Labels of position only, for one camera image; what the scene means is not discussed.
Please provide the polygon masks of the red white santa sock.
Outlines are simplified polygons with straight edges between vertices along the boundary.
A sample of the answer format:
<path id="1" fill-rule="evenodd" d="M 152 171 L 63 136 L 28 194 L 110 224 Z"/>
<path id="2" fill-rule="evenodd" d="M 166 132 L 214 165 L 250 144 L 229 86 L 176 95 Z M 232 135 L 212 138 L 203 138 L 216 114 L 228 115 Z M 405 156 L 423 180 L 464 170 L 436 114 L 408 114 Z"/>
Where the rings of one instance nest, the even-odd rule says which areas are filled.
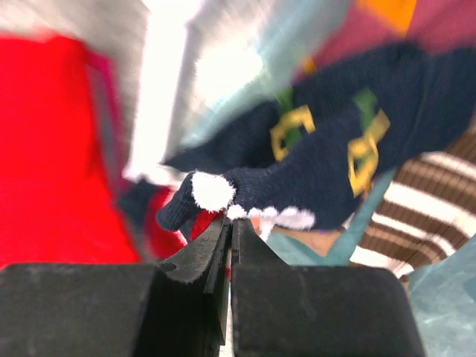
<path id="1" fill-rule="evenodd" d="M 157 260 L 171 257 L 222 217 L 197 205 L 189 178 L 177 190 L 143 178 L 131 184 L 118 206 L 138 231 L 145 252 Z"/>

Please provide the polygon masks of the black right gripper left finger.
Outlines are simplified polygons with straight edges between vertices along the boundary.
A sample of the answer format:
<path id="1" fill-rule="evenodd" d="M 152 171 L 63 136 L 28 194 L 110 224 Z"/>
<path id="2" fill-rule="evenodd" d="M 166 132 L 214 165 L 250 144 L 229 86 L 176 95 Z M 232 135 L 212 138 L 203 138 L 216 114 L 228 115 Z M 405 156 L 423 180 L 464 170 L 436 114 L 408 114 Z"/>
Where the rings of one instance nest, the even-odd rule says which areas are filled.
<path id="1" fill-rule="evenodd" d="M 217 356 L 230 223 L 159 263 L 13 264 L 1 271 L 3 356 Z"/>

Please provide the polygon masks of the navy patterned sock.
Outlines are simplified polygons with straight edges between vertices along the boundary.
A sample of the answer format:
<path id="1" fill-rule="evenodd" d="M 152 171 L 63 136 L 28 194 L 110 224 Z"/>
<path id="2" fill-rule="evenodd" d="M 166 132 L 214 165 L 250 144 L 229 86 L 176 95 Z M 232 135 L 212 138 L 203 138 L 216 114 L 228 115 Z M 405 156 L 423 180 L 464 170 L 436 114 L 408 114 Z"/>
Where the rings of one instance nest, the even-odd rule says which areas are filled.
<path id="1" fill-rule="evenodd" d="M 200 208 L 332 230 L 366 183 L 450 146 L 474 110 L 474 48 L 428 54 L 397 42 L 303 78 L 167 164 L 191 180 Z"/>

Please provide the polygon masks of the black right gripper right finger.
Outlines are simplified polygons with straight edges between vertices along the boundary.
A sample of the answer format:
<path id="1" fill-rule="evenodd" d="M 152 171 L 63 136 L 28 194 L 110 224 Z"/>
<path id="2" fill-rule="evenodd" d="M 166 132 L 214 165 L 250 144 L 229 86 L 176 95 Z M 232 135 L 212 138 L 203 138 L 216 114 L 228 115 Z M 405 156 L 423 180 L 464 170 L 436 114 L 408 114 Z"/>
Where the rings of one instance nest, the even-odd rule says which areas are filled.
<path id="1" fill-rule="evenodd" d="M 423 356 L 408 296 L 388 270 L 290 266 L 255 233 L 232 229 L 236 356 Z"/>

